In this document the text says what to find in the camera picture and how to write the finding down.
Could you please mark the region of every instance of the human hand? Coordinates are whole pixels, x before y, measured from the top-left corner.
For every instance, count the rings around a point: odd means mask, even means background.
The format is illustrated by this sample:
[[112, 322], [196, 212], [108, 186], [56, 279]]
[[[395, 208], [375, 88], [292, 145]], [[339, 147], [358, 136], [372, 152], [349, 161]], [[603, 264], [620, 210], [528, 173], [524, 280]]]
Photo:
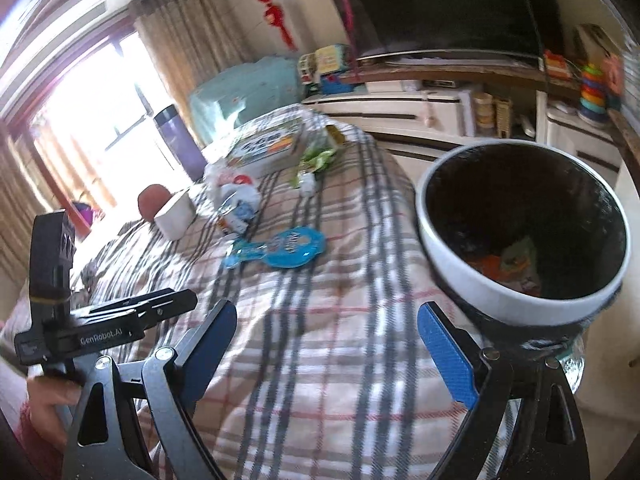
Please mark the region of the human hand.
[[78, 403], [82, 388], [73, 381], [36, 376], [27, 379], [29, 410], [33, 429], [60, 452], [66, 447], [66, 431], [56, 413], [56, 406]]

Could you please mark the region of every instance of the black television screen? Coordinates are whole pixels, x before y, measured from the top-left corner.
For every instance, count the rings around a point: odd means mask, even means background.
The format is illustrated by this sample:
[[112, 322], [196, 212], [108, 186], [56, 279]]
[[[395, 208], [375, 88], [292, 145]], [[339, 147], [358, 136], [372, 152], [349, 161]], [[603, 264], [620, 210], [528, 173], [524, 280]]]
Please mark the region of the black television screen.
[[[358, 57], [424, 51], [492, 51], [538, 57], [540, 41], [564, 53], [556, 0], [350, 0]], [[334, 0], [343, 22], [343, 0]]]

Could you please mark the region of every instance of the plaid blanket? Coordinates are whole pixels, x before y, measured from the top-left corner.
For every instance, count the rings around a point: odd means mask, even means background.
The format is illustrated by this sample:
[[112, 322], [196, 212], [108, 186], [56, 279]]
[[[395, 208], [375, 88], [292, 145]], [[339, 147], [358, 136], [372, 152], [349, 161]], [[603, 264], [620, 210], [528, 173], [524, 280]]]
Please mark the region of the plaid blanket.
[[[324, 254], [298, 269], [251, 262], [226, 270], [227, 242], [195, 185], [197, 217], [183, 238], [170, 242], [153, 224], [133, 222], [84, 268], [91, 302], [167, 286], [198, 295], [193, 312], [114, 349], [119, 362], [176, 343], [220, 298], [236, 304], [235, 337], [193, 418], [228, 478], [426, 478], [466, 410], [418, 336], [418, 307], [436, 301], [456, 325], [474, 329], [434, 285], [412, 184], [370, 136], [299, 105], [243, 129], [300, 116], [311, 129], [336, 124], [347, 148], [309, 200], [291, 189], [293, 168], [265, 177], [246, 238], [309, 225], [325, 234]], [[158, 441], [143, 402], [140, 420], [151, 449]], [[483, 478], [495, 475], [513, 421], [510, 409]], [[161, 450], [154, 456], [170, 478]]]

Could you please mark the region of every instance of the curtain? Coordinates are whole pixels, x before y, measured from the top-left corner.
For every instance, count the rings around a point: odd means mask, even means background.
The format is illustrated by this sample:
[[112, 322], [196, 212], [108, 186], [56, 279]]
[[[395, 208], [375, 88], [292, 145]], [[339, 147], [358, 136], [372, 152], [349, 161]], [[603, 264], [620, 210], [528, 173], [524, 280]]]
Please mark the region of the curtain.
[[223, 70], [254, 60], [226, 0], [134, 0], [129, 10], [167, 92], [193, 132], [191, 92]]
[[53, 131], [46, 108], [31, 123], [31, 133], [47, 169], [69, 200], [87, 203], [98, 212], [116, 207], [116, 199], [100, 176], [99, 165], [74, 136]]
[[33, 219], [50, 211], [0, 121], [0, 268], [18, 286], [29, 272]]

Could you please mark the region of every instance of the screw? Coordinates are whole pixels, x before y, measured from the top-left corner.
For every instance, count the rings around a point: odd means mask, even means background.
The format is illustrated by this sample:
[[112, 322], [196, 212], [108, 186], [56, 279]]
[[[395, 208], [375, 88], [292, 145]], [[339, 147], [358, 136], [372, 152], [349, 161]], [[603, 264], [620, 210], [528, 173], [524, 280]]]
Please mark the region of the screw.
[[100, 359], [95, 362], [95, 367], [98, 370], [104, 370], [107, 366], [109, 366], [109, 362], [111, 361], [110, 357], [103, 355]]
[[161, 349], [156, 351], [156, 359], [159, 359], [161, 361], [168, 361], [173, 356], [174, 349], [169, 348], [168, 346], [162, 347]]
[[483, 348], [482, 355], [489, 361], [497, 361], [498, 359], [500, 359], [500, 352], [495, 348]]
[[558, 370], [560, 367], [560, 363], [555, 357], [547, 357], [545, 359], [545, 365], [547, 368], [551, 368], [552, 370]]

